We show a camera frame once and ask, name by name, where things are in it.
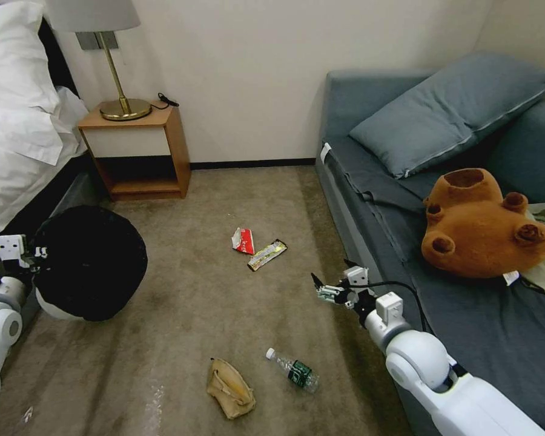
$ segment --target black trash bag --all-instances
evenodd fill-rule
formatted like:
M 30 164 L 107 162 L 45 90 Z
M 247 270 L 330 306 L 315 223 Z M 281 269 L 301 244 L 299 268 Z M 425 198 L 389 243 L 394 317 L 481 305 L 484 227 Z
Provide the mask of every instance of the black trash bag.
M 45 221 L 34 247 L 47 258 L 34 277 L 42 298 L 87 321 L 115 316 L 147 269 L 144 240 L 120 215 L 98 206 L 78 206 Z

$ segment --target beige carpet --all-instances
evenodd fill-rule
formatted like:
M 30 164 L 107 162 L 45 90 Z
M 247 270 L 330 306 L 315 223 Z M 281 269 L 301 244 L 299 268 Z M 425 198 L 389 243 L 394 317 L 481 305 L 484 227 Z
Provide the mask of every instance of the beige carpet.
M 312 167 L 196 171 L 185 200 L 114 210 L 147 244 L 144 281 L 108 322 L 38 316 L 2 372 L 0 436 L 409 435 L 366 331 L 315 296 L 309 273 L 336 281 L 343 248 Z M 251 272 L 237 226 L 289 250 Z M 270 346 L 317 371 L 319 391 L 285 379 Z M 206 394 L 212 356 L 254 389 L 250 414 L 228 421 Z

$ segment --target wall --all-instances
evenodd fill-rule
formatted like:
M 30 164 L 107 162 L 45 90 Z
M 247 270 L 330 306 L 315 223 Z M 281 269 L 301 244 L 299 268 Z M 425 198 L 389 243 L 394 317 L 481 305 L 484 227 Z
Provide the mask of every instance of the wall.
M 495 0 L 476 47 L 545 66 L 545 0 Z
M 193 162 L 313 157 L 325 74 L 438 67 L 472 50 L 492 0 L 134 0 L 117 32 L 128 96 L 181 104 Z M 59 42 L 90 107 L 116 97 L 103 53 Z

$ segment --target cable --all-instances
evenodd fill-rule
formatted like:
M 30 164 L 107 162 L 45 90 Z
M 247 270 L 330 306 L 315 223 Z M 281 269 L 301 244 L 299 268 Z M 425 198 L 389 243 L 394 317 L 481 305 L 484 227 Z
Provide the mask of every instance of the cable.
M 375 282 L 375 283 L 368 283 L 367 285 L 349 285 L 348 288 L 378 288 L 379 286 L 386 286 L 386 285 L 397 285 L 402 286 L 403 288 L 406 288 L 408 291 L 412 293 L 414 296 L 414 299 L 416 300 L 416 304 L 418 305 L 418 310 L 420 312 L 420 323 L 422 324 L 422 331 L 426 331 L 426 316 L 424 315 L 424 309 L 422 309 L 422 304 L 420 303 L 420 299 L 418 298 L 418 292 L 411 287 L 410 285 L 407 285 L 403 282 L 397 282 L 395 280 L 387 280 L 385 282 Z
M 153 103 L 151 103 L 151 105 L 156 108 L 156 109 L 159 109 L 159 110 L 164 110 L 164 109 L 167 109 L 168 107 L 170 106 L 175 106 L 175 107 L 178 107 L 180 104 L 178 102 L 175 102 L 173 100 L 170 100 L 169 98 L 167 98 L 165 95 L 163 95 L 162 93 L 157 93 L 157 98 L 164 102 L 165 103 L 165 106 L 160 108 L 159 106 L 155 106 Z

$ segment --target brass lamp stand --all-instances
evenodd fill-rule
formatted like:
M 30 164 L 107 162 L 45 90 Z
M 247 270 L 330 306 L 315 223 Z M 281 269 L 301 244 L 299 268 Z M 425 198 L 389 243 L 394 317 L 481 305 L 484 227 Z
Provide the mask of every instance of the brass lamp stand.
M 125 94 L 123 94 L 123 89 L 121 88 L 119 77 L 117 76 L 117 70 L 115 69 L 111 52 L 103 38 L 103 33 L 98 32 L 97 35 L 103 46 L 107 62 L 109 62 L 109 68 L 111 68 L 113 80 L 115 81 L 115 86 L 117 86 L 117 92 L 119 93 L 119 100 L 101 103 L 101 116 L 111 121 L 127 121 L 148 115 L 151 112 L 151 105 L 147 101 L 128 99 L 125 97 Z

